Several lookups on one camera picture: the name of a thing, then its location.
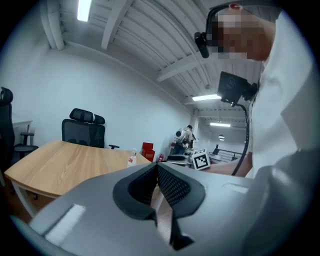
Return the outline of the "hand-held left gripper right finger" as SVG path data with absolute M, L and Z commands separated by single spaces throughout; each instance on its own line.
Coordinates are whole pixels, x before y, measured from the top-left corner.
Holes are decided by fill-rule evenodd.
M 169 244 L 178 251 L 194 241 L 181 231 L 178 219 L 192 216 L 203 203 L 206 190 L 197 180 L 164 164 L 157 164 L 157 184 L 172 209 Z

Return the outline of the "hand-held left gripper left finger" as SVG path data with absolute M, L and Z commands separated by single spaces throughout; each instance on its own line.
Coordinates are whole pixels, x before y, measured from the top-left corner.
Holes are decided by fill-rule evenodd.
M 153 192 L 158 184 L 158 164 L 151 163 L 119 180 L 113 187 L 113 201 L 128 217 L 157 224 L 152 208 Z

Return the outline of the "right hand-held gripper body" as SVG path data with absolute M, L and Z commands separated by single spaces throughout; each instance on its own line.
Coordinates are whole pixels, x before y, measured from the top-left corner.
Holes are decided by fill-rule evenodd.
M 203 170 L 209 167 L 209 155 L 206 149 L 190 151 L 189 155 L 169 155 L 166 161 L 195 170 Z

